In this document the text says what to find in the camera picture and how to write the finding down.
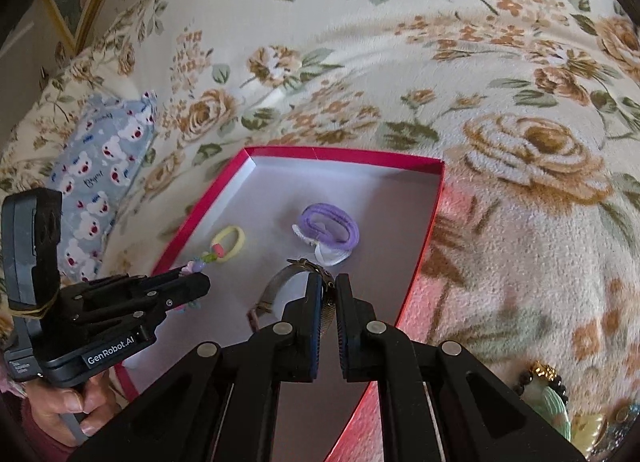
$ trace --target pink bead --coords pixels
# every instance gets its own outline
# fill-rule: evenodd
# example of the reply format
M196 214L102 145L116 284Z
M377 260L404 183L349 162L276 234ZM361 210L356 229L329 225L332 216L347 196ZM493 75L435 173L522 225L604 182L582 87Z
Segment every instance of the pink bead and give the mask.
M219 258L224 258L225 257L225 249L223 249L220 244L214 244L211 247L211 250L213 252L215 252L218 255Z

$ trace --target pillowcase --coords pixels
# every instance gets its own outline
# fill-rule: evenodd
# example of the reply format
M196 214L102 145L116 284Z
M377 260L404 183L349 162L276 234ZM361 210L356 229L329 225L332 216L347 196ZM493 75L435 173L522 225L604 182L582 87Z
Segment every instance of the pillowcase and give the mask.
M156 96L89 98L46 187L62 192L58 268L73 282L93 280L120 201L154 134Z

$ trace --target floral blanket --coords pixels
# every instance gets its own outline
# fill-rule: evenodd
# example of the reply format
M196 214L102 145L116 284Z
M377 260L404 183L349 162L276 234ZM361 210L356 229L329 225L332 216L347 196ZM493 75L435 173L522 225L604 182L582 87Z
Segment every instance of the floral blanket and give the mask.
M50 173L94 90L154 89L102 271L148 273L243 146L443 158L400 325L460 341L507 384L548 363L570 416L608 415L640 397L639 86L614 0L140 0L14 130L0 189ZM382 460L373 424L357 438L341 460Z

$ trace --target purple hair tie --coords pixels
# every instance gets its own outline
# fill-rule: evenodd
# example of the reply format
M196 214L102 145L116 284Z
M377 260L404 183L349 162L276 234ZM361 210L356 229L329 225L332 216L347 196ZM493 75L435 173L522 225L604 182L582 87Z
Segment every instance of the purple hair tie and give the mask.
M322 215L329 220L333 220L347 230L349 237L346 240L336 238L331 232L312 222L311 217L313 215ZM311 204L298 217L298 227L303 235L317 240L322 245L332 249L351 251L351 249L355 249L360 241L360 231L355 220L339 207L331 204Z

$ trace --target watch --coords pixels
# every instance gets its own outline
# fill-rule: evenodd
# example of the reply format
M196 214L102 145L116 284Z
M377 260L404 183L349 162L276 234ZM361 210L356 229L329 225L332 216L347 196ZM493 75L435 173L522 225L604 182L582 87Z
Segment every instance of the watch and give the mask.
M306 258L299 260L287 260L290 265L284 267L269 280L258 303L256 303L247 313L249 325L253 332L260 330L258 318L264 314L273 313L273 302L280 289L295 275L301 272L315 272L322 279L322 309L320 313L320 336L322 337L329 329L335 316L335 280L330 272L320 265L310 262Z

